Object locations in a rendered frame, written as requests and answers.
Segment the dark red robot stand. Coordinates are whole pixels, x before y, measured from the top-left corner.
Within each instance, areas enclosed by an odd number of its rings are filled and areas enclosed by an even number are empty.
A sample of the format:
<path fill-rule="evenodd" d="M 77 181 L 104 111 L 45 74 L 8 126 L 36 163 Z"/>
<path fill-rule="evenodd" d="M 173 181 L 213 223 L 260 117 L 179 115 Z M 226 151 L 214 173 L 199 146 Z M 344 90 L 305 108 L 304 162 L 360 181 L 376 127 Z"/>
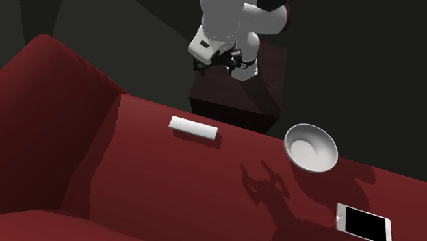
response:
<path fill-rule="evenodd" d="M 288 49 L 263 43 L 258 74 L 238 81 L 223 66 L 197 73 L 189 93 L 192 112 L 223 123 L 266 133 L 280 118 Z"/>

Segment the white remote control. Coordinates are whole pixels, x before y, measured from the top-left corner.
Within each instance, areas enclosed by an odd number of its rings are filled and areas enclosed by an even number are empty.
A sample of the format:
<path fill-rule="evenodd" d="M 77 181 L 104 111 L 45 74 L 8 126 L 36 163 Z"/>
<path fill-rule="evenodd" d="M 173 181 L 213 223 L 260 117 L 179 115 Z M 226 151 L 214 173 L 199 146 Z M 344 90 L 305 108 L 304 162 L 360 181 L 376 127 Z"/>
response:
<path fill-rule="evenodd" d="M 208 140 L 215 140 L 218 132 L 217 127 L 188 120 L 178 116 L 172 116 L 168 126 L 173 130 L 182 131 L 184 133 L 206 138 Z"/>

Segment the white bowl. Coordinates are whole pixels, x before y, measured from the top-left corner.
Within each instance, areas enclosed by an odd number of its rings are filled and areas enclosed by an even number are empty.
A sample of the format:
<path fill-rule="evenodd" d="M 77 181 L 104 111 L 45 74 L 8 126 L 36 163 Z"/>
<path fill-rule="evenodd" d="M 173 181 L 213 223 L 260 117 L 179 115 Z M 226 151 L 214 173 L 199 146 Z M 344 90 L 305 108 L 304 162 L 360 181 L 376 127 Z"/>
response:
<path fill-rule="evenodd" d="M 310 173 L 332 170 L 338 161 L 335 141 L 323 129 L 308 123 L 290 127 L 283 139 L 290 161 Z"/>

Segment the red sofa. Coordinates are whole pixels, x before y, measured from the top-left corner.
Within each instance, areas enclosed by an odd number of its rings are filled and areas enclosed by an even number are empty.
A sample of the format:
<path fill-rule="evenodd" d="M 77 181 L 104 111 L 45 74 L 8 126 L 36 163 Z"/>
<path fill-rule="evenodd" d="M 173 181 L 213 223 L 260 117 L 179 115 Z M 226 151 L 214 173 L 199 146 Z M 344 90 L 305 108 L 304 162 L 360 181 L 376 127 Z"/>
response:
<path fill-rule="evenodd" d="M 343 158 L 309 173 L 282 140 L 133 97 L 46 34 L 0 69 L 0 241 L 362 241 L 338 203 L 427 241 L 426 182 Z"/>

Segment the white smartphone with black screen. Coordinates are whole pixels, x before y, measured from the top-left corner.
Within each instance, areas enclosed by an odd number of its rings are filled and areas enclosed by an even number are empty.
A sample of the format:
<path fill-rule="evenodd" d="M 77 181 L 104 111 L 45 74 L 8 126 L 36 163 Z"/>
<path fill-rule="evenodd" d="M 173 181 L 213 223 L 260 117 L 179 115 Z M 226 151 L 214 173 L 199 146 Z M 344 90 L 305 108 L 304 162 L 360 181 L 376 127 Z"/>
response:
<path fill-rule="evenodd" d="M 336 230 L 366 241 L 392 241 L 391 221 L 342 203 L 337 204 Z"/>

